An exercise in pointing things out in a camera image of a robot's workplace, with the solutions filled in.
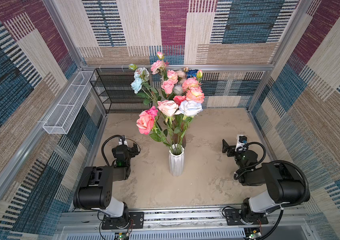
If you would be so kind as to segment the coral pink rose stem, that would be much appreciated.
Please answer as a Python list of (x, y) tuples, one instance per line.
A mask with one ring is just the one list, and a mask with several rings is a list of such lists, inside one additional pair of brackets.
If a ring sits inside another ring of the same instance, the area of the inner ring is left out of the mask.
[[(139, 129), (139, 132), (143, 135), (149, 135), (154, 141), (161, 143), (161, 139), (158, 139), (158, 136), (155, 133), (151, 134), (150, 128), (153, 125), (153, 123), (151, 123), (150, 125), (149, 121), (151, 120), (151, 118), (148, 114), (145, 113), (145, 111), (139, 114), (139, 119), (137, 120), (137, 123), (136, 123)], [(166, 124), (165, 124), (165, 127), (164, 128), (161, 127), (161, 129), (164, 132), (164, 130), (166, 129)]]

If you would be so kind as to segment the white ribbed ceramic vase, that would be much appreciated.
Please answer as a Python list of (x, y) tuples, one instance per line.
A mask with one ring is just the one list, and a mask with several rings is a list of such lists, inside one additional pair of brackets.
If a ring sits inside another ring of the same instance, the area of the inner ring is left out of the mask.
[(169, 155), (170, 173), (179, 177), (184, 170), (184, 148), (182, 145), (172, 145)]

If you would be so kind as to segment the magenta rose stem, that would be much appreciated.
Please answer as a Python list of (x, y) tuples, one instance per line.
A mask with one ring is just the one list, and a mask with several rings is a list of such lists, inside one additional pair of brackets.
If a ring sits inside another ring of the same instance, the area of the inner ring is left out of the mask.
[(168, 142), (165, 133), (162, 131), (160, 124), (158, 124), (158, 120), (160, 119), (159, 110), (156, 109), (156, 107), (151, 107), (149, 110), (146, 110), (145, 113), (151, 118), (149, 121), (150, 125), (153, 123), (150, 128), (151, 134), (155, 133), (158, 136), (158, 139), (161, 139), (161, 142), (170, 148), (170, 143)]

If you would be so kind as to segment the pink rose tall stem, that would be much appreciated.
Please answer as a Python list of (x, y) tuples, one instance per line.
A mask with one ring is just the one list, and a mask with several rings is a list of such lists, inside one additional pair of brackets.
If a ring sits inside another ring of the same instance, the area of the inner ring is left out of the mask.
[(166, 129), (163, 133), (166, 140), (163, 139), (163, 143), (172, 151), (172, 145), (174, 145), (173, 135), (177, 130), (175, 113), (178, 110), (178, 105), (174, 101), (170, 100), (158, 101), (157, 103), (158, 109), (164, 118), (164, 123), (166, 124)]

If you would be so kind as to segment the white blue rose spray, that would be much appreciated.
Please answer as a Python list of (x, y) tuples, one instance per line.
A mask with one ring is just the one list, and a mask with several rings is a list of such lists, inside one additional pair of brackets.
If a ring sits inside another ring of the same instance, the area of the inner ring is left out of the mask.
[(130, 64), (129, 69), (134, 71), (134, 80), (131, 88), (134, 93), (143, 99), (145, 105), (156, 105), (160, 99), (158, 90), (150, 83), (151, 75), (146, 68), (139, 68), (135, 64)]

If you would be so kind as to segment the pink yellow peony spray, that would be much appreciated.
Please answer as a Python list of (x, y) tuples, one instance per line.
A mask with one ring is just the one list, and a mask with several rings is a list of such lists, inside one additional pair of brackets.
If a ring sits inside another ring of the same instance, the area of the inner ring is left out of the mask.
[(201, 88), (201, 80), (203, 71), (199, 70), (197, 78), (188, 78), (182, 83), (183, 92), (185, 93), (187, 101), (194, 101), (202, 104), (204, 102), (204, 93)]

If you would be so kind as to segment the white single rose stem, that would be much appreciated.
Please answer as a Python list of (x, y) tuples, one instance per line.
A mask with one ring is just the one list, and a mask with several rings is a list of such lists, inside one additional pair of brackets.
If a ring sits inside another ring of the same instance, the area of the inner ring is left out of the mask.
[(177, 85), (177, 86), (174, 86), (173, 88), (173, 93), (176, 95), (176, 96), (181, 96), (183, 94), (183, 88), (181, 85)]

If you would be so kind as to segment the blue rose stem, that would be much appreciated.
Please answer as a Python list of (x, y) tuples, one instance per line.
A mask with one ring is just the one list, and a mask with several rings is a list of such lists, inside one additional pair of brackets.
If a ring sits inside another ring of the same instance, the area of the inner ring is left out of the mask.
[(186, 72), (186, 78), (197, 78), (197, 73), (199, 70), (189, 70)]

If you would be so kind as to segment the pink ribbed glass vase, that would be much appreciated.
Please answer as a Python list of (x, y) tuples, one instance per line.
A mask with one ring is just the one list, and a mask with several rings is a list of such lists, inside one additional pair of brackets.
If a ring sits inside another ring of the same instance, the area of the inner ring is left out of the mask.
[[(174, 144), (178, 144), (180, 141), (180, 134), (173, 134), (172, 141)], [(186, 135), (182, 137), (181, 144), (183, 148), (186, 148)]]

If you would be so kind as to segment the white rose leafy stem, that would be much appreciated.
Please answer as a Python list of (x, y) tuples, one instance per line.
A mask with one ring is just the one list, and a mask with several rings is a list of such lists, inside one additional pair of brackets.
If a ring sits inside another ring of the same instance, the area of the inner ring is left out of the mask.
[(180, 127), (180, 141), (181, 144), (182, 137), (186, 134), (193, 118), (203, 111), (202, 104), (196, 103), (194, 101), (183, 101), (179, 106), (176, 115), (177, 124)]

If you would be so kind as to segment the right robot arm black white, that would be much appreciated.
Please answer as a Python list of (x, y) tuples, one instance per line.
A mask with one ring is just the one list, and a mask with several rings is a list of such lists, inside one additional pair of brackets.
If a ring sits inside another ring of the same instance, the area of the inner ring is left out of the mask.
[(266, 191), (255, 197), (246, 198), (239, 209), (224, 207), (221, 211), (229, 226), (268, 224), (266, 215), (285, 207), (294, 207), (310, 199), (308, 180), (303, 171), (295, 164), (287, 161), (264, 162), (266, 154), (261, 158), (249, 149), (259, 142), (248, 142), (247, 137), (240, 135), (235, 146), (222, 142), (222, 153), (233, 157), (239, 167), (234, 173), (234, 180), (245, 187), (266, 185)]

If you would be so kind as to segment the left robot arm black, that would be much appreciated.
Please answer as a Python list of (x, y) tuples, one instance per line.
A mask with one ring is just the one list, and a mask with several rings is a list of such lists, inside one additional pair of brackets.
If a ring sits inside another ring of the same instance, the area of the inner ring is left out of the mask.
[[(109, 163), (104, 147), (115, 138), (119, 144), (112, 148), (114, 161)], [(144, 212), (130, 212), (128, 205), (113, 197), (113, 183), (125, 181), (131, 174), (131, 159), (139, 155), (140, 146), (133, 140), (121, 135), (109, 137), (102, 145), (104, 167), (86, 167), (74, 193), (73, 205), (76, 209), (96, 211), (103, 214), (100, 230), (142, 229)]]

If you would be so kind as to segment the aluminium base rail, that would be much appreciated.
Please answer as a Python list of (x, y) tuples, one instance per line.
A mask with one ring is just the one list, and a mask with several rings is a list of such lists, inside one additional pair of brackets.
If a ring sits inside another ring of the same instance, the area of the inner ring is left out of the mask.
[(132, 209), (132, 220), (124, 229), (108, 227), (105, 216), (91, 211), (63, 213), (55, 229), (55, 240), (317, 240), (303, 207), (263, 214), (245, 224), (239, 205)]

